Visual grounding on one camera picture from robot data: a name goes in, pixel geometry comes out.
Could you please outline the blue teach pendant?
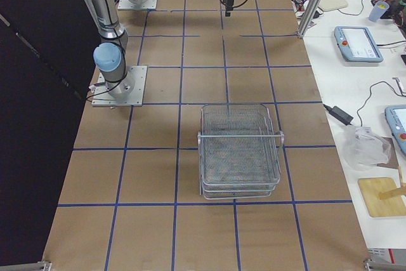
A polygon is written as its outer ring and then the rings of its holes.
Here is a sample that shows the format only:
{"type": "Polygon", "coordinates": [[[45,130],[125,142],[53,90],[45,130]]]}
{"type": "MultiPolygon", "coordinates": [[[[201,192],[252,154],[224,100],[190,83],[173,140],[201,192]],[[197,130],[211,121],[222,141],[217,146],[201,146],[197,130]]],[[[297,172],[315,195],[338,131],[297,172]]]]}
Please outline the blue teach pendant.
{"type": "Polygon", "coordinates": [[[334,37],[347,62],[381,63],[384,60],[367,27],[337,26],[334,37]]]}
{"type": "Polygon", "coordinates": [[[405,105],[394,105],[384,110],[386,122],[390,127],[391,134],[398,143],[403,155],[406,153],[405,146],[405,105]]]}

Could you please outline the light blue plastic cup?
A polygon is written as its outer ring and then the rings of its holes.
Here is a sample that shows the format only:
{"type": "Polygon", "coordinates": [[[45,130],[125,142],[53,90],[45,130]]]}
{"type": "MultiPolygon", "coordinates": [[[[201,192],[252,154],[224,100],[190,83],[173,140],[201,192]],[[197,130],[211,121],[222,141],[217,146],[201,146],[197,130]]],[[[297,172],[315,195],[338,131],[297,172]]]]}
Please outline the light blue plastic cup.
{"type": "Polygon", "coordinates": [[[368,19],[371,22],[377,22],[388,11],[389,8],[390,5],[386,1],[375,2],[368,19]]]}

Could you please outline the black power adapter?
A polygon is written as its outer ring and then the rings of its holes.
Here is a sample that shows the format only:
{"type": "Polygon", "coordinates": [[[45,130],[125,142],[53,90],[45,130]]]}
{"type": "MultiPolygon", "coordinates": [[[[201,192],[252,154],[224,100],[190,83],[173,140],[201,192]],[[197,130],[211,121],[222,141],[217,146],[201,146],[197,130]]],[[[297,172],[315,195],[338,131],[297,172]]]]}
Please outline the black power adapter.
{"type": "Polygon", "coordinates": [[[346,126],[350,125],[353,120],[353,117],[351,115],[337,106],[331,107],[328,110],[328,113],[346,126]]]}

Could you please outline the clear plastic bag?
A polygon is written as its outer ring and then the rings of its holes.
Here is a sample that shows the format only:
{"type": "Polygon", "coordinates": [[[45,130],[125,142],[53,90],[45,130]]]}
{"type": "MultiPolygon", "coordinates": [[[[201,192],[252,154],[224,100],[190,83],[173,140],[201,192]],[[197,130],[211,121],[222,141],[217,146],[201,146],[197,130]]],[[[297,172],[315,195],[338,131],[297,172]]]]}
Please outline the clear plastic bag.
{"type": "Polygon", "coordinates": [[[391,144],[370,127],[346,126],[343,138],[341,152],[350,166],[376,166],[391,159],[391,144]]]}

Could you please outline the wooden cutting board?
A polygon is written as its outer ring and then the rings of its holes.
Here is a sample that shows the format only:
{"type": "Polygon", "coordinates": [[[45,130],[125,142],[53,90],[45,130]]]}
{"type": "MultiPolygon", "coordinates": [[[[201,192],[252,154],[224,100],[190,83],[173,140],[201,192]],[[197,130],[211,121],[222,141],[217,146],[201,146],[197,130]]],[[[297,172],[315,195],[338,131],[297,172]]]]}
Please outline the wooden cutting board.
{"type": "Polygon", "coordinates": [[[361,178],[358,186],[371,217],[405,216],[405,186],[397,187],[389,177],[361,178]]]}

